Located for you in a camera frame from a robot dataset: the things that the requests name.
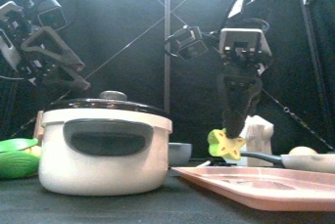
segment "rice cooker handle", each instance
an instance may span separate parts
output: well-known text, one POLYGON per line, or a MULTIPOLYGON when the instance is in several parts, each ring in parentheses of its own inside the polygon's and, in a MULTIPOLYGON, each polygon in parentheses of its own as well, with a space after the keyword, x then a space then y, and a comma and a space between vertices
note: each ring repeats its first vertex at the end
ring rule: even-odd
POLYGON ((129 156, 152 143, 153 127, 119 119, 81 118, 64 123, 63 135, 72 150, 91 156, 129 156))

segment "white rice cooker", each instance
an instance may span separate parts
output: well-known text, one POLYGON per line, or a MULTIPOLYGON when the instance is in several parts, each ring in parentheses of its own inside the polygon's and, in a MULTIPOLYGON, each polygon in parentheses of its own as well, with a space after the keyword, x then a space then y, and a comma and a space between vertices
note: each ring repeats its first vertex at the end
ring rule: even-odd
POLYGON ((172 120, 114 99, 58 102, 43 113, 39 181, 55 192, 117 196, 158 188, 168 173, 172 120))

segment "rice cooker lid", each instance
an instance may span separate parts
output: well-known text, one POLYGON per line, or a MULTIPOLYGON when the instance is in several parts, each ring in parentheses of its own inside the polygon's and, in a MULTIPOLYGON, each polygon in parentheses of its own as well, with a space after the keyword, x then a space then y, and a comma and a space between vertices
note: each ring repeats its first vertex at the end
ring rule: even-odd
POLYGON ((109 99, 72 99, 55 102, 46 109, 46 112, 63 110, 63 109, 107 109, 122 110, 131 112, 152 113, 164 117, 168 117, 168 113, 154 107, 141 103, 109 99))

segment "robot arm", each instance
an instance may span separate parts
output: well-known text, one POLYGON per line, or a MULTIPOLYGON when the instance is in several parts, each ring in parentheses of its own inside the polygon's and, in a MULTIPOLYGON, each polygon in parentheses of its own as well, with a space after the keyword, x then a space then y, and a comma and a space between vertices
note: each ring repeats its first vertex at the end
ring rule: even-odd
MULTIPOLYGON (((188 60, 206 52, 197 27, 185 26, 168 39, 177 45, 177 53, 166 53, 188 60)), ((260 75, 272 64, 272 54, 263 31, 256 28, 224 28, 219 38, 219 54, 224 62, 217 77, 225 135, 236 139, 245 119, 257 104, 261 91, 260 75)))
POLYGON ((1 55, 12 69, 34 85, 86 90, 90 84, 79 76, 85 64, 56 32, 64 27, 64 20, 54 22, 54 28, 43 25, 50 14, 62 19, 60 6, 55 0, 40 5, 40 8, 44 8, 39 13, 42 26, 31 24, 24 8, 14 1, 0 7, 1 55))

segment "pink tray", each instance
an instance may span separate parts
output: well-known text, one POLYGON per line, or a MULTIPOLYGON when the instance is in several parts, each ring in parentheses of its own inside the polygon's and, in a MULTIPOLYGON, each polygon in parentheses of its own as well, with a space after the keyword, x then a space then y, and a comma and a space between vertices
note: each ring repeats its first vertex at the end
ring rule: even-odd
POLYGON ((261 167, 173 167, 241 204, 269 211, 335 211, 335 174, 261 167))

